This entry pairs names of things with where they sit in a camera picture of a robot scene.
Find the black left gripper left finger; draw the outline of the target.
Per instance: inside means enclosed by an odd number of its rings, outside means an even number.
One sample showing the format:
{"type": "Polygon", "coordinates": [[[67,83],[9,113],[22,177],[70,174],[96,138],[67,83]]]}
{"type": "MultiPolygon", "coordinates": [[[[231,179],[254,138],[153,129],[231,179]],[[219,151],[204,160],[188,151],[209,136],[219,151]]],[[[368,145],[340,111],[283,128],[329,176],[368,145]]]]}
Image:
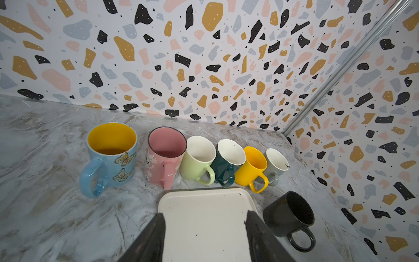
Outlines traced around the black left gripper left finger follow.
{"type": "Polygon", "coordinates": [[[157,213],[118,262],[162,262],[165,232],[164,215],[157,213]]]}

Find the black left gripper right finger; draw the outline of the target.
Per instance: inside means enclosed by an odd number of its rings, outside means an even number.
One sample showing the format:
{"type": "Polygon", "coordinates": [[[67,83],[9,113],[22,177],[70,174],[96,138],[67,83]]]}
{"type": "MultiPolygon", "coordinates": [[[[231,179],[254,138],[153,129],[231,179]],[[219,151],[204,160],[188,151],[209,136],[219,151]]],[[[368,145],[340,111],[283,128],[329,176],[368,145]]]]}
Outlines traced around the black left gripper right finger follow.
{"type": "Polygon", "coordinates": [[[295,262],[255,211],[245,221],[252,262],[295,262]]]}

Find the black mug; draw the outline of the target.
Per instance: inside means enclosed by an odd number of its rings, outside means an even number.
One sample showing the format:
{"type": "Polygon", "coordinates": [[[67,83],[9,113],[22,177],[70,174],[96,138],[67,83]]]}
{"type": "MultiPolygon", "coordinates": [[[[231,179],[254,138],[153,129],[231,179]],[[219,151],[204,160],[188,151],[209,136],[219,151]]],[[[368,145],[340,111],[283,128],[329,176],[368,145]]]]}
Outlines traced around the black mug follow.
{"type": "Polygon", "coordinates": [[[298,193],[286,192],[269,204],[263,210],[263,219],[275,236],[286,237],[296,250],[307,253],[314,249],[316,239],[309,227],[314,224],[315,216],[308,202],[298,193]],[[309,247],[301,247],[295,242],[292,235],[297,231],[308,235],[311,240],[309,247]]]}

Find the grey mug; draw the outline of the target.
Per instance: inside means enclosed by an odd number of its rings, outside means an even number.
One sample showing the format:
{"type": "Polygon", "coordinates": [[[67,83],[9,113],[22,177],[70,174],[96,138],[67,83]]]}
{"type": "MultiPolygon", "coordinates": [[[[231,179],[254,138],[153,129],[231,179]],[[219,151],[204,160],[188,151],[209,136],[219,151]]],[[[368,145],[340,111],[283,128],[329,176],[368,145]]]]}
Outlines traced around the grey mug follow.
{"type": "Polygon", "coordinates": [[[289,162],[282,153],[273,148],[268,148],[264,156],[267,160],[267,168],[263,174],[268,178],[269,186],[274,187],[278,184],[281,174],[290,168],[289,162]]]}

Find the dark green mug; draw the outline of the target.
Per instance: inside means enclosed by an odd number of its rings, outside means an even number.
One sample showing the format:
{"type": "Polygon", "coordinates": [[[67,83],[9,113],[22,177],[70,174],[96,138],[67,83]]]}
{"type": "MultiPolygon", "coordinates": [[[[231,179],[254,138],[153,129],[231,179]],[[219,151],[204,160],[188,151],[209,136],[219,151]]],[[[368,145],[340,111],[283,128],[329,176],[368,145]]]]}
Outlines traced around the dark green mug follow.
{"type": "Polygon", "coordinates": [[[235,173],[246,162],[245,152],[237,142],[222,139],[216,146],[216,153],[216,158],[211,164],[215,172],[215,182],[223,188],[229,188],[235,182],[235,173]]]}

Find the pink patterned mug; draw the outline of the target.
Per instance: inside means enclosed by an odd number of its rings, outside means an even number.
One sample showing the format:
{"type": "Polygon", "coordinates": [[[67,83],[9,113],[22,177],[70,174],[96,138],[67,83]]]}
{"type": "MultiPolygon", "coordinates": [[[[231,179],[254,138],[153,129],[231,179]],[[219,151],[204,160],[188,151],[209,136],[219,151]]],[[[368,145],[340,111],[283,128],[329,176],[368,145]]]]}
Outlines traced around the pink patterned mug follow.
{"type": "Polygon", "coordinates": [[[187,149],[185,136],[172,127],[158,127],[147,139],[144,176],[150,183],[170,190],[187,149]]]}

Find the blue butterfly mug yellow inside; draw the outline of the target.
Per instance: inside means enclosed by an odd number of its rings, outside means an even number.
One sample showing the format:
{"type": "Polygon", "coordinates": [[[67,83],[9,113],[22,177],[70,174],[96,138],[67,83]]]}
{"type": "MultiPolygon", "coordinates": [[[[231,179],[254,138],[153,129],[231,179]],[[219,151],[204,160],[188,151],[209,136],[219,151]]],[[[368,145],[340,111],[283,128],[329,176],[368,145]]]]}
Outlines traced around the blue butterfly mug yellow inside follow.
{"type": "Polygon", "coordinates": [[[135,174],[137,134],[124,123],[104,123],[87,137],[90,161],[80,175],[81,193],[94,199],[106,188],[128,183],[135,174]]]}

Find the light green mug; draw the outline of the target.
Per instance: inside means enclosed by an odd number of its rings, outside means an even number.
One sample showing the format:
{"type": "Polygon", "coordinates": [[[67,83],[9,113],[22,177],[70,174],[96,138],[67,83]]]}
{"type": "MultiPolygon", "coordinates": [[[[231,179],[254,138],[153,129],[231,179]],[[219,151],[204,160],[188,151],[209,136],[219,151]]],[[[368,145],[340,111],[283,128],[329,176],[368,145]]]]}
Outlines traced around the light green mug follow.
{"type": "Polygon", "coordinates": [[[180,165],[180,174],[187,181],[199,182],[209,186],[215,181],[211,164],[217,155],[215,146],[203,136],[187,139],[187,149],[180,165]]]}

